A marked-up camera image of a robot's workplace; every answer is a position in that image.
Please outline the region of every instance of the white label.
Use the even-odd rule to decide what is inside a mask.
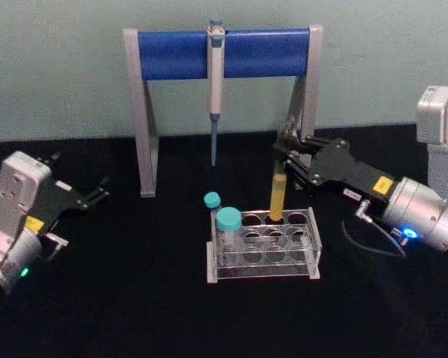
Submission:
[[[357,194],[356,192],[353,192],[350,189],[344,189],[343,190],[343,194],[348,196],[349,198],[352,198],[353,200],[356,200],[356,201],[360,201],[361,200],[361,195]]]
[[[69,192],[72,189],[70,185],[64,183],[63,181],[57,181],[55,185],[59,186],[61,189],[65,189],[67,192]]]

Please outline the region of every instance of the black tabletop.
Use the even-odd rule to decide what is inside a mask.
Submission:
[[[426,149],[415,126],[321,130],[343,137],[360,160],[426,182]],[[60,221],[70,241],[53,262],[32,266],[0,306],[2,357],[448,357],[448,256],[412,242],[407,260],[350,245],[340,222],[367,245],[391,249],[352,223],[355,209],[289,184],[286,208],[312,206],[323,243],[320,280],[306,277],[206,283],[209,212],[216,190],[240,210],[269,206],[275,134],[220,135],[210,168],[208,136],[163,138],[156,198],[139,196],[133,139],[1,143],[60,151],[54,177],[86,192],[102,175],[111,196]]]

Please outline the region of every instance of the pipette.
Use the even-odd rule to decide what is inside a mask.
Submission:
[[[224,77],[225,31],[221,19],[211,19],[208,27],[209,118],[211,119],[211,164],[216,165],[217,121],[221,116]]]

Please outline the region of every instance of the light blue wall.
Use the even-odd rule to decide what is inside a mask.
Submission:
[[[317,125],[414,121],[448,85],[448,0],[0,0],[0,141],[133,134],[121,30],[325,30]],[[292,80],[232,80],[221,132],[272,130]],[[161,134],[208,133],[204,82],[151,85]]]

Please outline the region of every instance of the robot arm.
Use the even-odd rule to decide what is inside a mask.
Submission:
[[[58,156],[35,160],[18,151],[0,169],[0,298],[9,293],[36,258],[50,260],[65,239],[51,233],[61,214],[87,210],[108,192],[106,180],[87,196],[52,179],[50,166]]]
[[[369,223],[379,218],[401,245],[407,238],[418,238],[436,250],[448,250],[448,200],[433,189],[362,163],[349,153],[344,139],[300,141],[295,131],[287,131],[279,134],[274,149],[298,184],[343,195],[358,205],[357,217]],[[310,166],[301,160],[305,155],[311,156]]]

